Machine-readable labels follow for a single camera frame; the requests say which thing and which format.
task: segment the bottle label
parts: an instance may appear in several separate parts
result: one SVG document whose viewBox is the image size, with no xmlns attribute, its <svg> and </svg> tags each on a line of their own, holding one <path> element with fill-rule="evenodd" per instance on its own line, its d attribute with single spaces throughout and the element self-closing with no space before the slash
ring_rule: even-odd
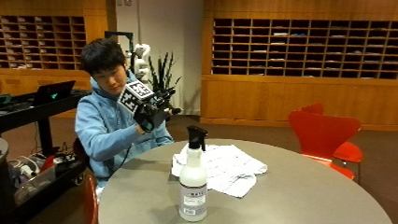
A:
<svg viewBox="0 0 398 224">
<path fill-rule="evenodd" d="M 179 211 L 189 216 L 198 216 L 206 211 L 207 185 L 187 187 L 179 184 Z"/>
</svg>

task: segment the young man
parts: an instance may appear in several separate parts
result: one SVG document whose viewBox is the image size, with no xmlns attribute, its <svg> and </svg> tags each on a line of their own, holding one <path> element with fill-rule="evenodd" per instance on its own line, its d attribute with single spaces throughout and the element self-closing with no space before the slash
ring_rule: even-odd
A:
<svg viewBox="0 0 398 224">
<path fill-rule="evenodd" d="M 74 132 L 89 157 L 98 192 L 123 162 L 153 147 L 173 143 L 173 138 L 163 122 L 145 133 L 133 114 L 117 103 L 125 83 L 137 80 L 125 68 L 118 43 L 104 38 L 85 45 L 81 67 L 90 74 L 92 94 L 77 105 Z"/>
</svg>

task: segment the wooden cabinet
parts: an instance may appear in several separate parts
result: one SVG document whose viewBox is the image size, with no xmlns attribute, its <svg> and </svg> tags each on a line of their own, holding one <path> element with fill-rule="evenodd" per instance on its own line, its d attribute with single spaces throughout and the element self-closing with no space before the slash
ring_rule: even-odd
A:
<svg viewBox="0 0 398 224">
<path fill-rule="evenodd" d="M 77 70 L 84 17 L 1 16 L 0 67 Z"/>
<path fill-rule="evenodd" d="M 289 126 L 321 102 L 398 130 L 396 12 L 390 0 L 205 0 L 199 121 Z"/>
<path fill-rule="evenodd" d="M 1 0 L 0 94 L 68 80 L 76 80 L 74 89 L 90 90 L 80 54 L 104 31 L 117 31 L 114 0 Z"/>
<path fill-rule="evenodd" d="M 396 79 L 398 21 L 214 19 L 211 74 Z"/>
</svg>

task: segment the shelf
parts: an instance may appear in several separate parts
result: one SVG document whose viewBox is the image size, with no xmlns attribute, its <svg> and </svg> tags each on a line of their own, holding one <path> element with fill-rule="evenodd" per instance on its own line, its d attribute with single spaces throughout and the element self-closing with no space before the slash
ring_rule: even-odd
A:
<svg viewBox="0 0 398 224">
<path fill-rule="evenodd" d="M 214 19 L 214 75 L 398 78 L 396 21 Z"/>
<path fill-rule="evenodd" d="M 0 16 L 0 29 L 1 68 L 78 69 L 84 17 Z"/>
</svg>

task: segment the gray table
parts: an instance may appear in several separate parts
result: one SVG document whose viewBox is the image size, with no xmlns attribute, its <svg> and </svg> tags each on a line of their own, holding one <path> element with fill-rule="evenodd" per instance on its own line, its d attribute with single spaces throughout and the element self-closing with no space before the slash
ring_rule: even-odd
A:
<svg viewBox="0 0 398 224">
<path fill-rule="evenodd" d="M 185 144 L 154 148 L 116 172 L 101 196 L 101 224 L 189 223 L 178 214 L 179 183 L 170 175 L 173 154 Z M 317 161 L 254 142 L 206 139 L 206 144 L 235 145 L 269 170 L 242 199 L 209 191 L 199 223 L 391 223 L 360 186 Z"/>
</svg>

